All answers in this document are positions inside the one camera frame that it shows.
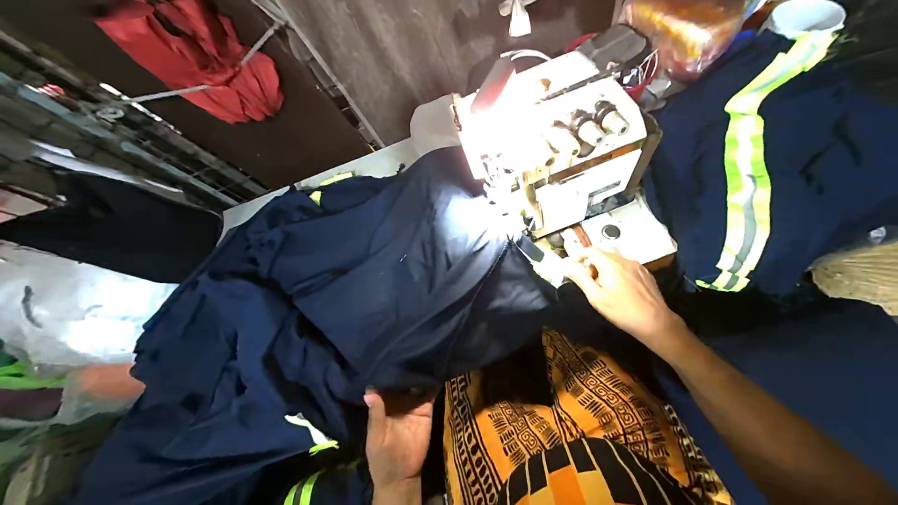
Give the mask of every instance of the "hand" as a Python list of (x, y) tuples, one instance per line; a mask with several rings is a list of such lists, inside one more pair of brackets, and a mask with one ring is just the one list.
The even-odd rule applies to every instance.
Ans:
[(595, 310), (652, 350), (657, 351), (672, 330), (685, 328), (680, 316), (668, 308), (655, 278), (637, 261), (591, 247), (568, 258), (567, 276)]
[(407, 397), (370, 391), (365, 394), (368, 405), (365, 454), (375, 493), (379, 489), (407, 487), (409, 481), (420, 477), (430, 444), (435, 396), (429, 395), (423, 403), (409, 404)]

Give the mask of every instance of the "patterned clothing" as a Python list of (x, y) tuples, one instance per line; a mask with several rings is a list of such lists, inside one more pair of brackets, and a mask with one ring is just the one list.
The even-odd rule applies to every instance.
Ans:
[[(542, 345), (554, 395), (551, 406), (504, 400), (486, 404), (484, 385), (502, 380), (490, 376), (490, 370), (446, 383), (444, 447), (451, 503), (514, 503), (509, 493), (518, 488), (509, 477), (523, 474), (534, 456), (544, 453), (540, 458), (546, 461), (547, 455), (560, 455), (561, 448), (584, 439), (587, 445), (598, 443), (589, 439), (608, 439), (622, 446), (614, 446), (619, 453), (644, 457), (673, 477), (672, 482), (692, 488), (696, 501), (732, 503), (685, 430), (672, 424), (665, 407), (607, 353), (576, 345), (552, 330), (543, 332)], [(602, 467), (597, 473), (605, 472)], [(568, 483), (579, 479), (568, 473)]]
[(531, 456), (499, 491), (501, 505), (698, 505), (699, 497), (626, 447), (579, 439)]

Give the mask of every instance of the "black fabric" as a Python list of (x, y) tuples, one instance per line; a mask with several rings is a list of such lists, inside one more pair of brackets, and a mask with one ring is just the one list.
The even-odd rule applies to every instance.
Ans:
[(440, 386), (536, 342), (550, 286), (469, 188), (460, 148), (273, 199), (145, 326), (146, 390), (72, 503), (192, 504), (307, 450), (362, 446), (367, 386)]
[(0, 224), (0, 239), (153, 282), (179, 283), (215, 248), (222, 219), (89, 173), (57, 173), (66, 204)]

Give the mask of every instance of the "cloth pile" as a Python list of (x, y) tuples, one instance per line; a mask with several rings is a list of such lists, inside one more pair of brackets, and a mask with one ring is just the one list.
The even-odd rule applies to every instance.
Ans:
[(361, 444), (368, 386), (439, 387), (538, 341), (550, 287), (466, 172), (439, 149), (320, 205), (291, 190), (232, 230), (147, 323), (145, 393), (72, 503), (209, 500), (317, 430)]

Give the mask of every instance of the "white plastic bag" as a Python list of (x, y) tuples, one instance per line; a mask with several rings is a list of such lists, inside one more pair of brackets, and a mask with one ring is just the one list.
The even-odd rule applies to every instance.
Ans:
[(129, 363), (176, 287), (0, 243), (0, 340), (39, 368)]

